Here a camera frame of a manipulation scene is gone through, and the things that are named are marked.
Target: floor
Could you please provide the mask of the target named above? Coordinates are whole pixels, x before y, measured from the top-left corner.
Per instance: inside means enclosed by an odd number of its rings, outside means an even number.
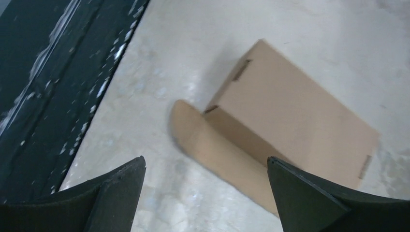
[[[381,133],[360,190],[410,199],[408,0],[151,0],[61,189],[144,156],[133,232],[281,231],[168,131],[173,102],[204,109],[259,38]]]

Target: black object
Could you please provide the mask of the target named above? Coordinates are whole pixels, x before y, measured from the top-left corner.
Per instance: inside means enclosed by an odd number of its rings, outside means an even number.
[[[276,157],[268,175],[284,232],[410,231],[410,201],[346,188]]]
[[[59,189],[148,0],[12,0],[0,16],[0,203]]]
[[[145,169],[145,160],[139,157],[48,197],[0,204],[0,231],[129,232]]]

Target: open box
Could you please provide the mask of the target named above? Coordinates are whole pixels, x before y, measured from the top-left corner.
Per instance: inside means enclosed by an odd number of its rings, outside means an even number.
[[[354,189],[379,140],[264,40],[239,60],[203,113],[177,101],[171,125],[189,156],[276,215],[268,157]]]

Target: cardboard box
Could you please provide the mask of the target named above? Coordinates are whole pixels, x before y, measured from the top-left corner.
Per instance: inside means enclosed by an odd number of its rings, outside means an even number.
[[[379,140],[263,40],[240,59],[205,112],[177,101],[171,125],[188,155],[276,215],[268,157],[354,189]]]

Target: black tarp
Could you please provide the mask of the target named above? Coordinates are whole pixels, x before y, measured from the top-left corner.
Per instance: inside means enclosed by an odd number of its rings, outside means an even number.
[[[12,0],[0,16],[0,203],[58,191],[148,0]]]

